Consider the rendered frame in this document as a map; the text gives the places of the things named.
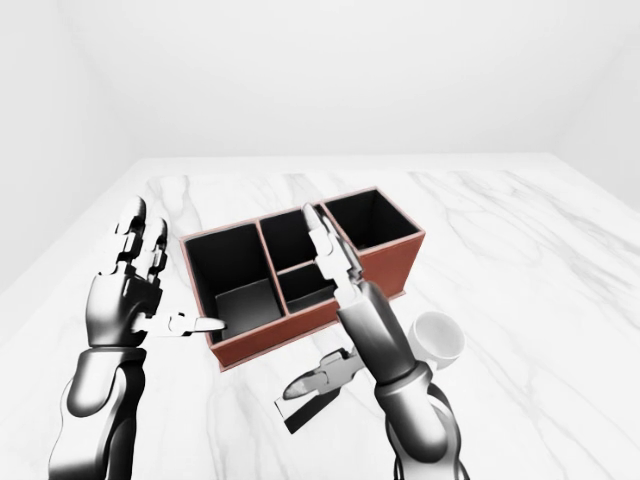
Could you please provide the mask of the white mug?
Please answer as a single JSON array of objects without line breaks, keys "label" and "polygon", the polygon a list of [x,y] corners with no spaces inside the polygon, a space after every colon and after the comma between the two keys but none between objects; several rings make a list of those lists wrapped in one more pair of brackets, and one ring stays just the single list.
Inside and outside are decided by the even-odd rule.
[{"label": "white mug", "polygon": [[411,325],[407,335],[414,356],[433,372],[454,363],[464,351],[466,338],[461,327],[441,312],[425,312]]}]

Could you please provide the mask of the red-brown desk caddy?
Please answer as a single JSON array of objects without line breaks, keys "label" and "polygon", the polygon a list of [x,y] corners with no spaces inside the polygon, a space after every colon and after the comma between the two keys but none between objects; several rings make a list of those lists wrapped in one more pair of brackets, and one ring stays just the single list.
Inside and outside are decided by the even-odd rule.
[{"label": "red-brown desk caddy", "polygon": [[[365,279],[388,298],[402,295],[424,230],[377,188],[316,206],[352,245]],[[207,336],[222,370],[336,323],[335,285],[314,263],[300,208],[193,233],[180,242],[199,313],[226,324]]]}]

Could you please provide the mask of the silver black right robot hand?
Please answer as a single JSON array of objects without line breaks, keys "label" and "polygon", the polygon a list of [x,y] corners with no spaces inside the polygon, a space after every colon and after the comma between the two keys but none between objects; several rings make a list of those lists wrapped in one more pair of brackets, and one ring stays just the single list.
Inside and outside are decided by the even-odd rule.
[{"label": "silver black right robot hand", "polygon": [[354,249],[328,215],[309,203],[303,205],[302,213],[316,249],[315,263],[323,277],[336,284],[337,315],[354,347],[325,355],[318,367],[292,381],[282,398],[338,390],[362,368],[367,368],[379,383],[407,375],[416,359],[389,301],[375,283],[363,279]]}]

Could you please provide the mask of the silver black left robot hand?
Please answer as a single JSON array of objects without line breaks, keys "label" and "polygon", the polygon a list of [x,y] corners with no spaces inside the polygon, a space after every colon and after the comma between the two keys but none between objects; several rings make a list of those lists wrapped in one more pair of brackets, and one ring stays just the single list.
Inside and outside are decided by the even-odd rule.
[{"label": "silver black left robot hand", "polygon": [[216,318],[159,312],[166,267],[168,226],[146,222],[146,203],[133,197],[123,209],[107,246],[107,263],[94,277],[86,305],[92,347],[137,347],[145,337],[184,337],[227,328]]}]

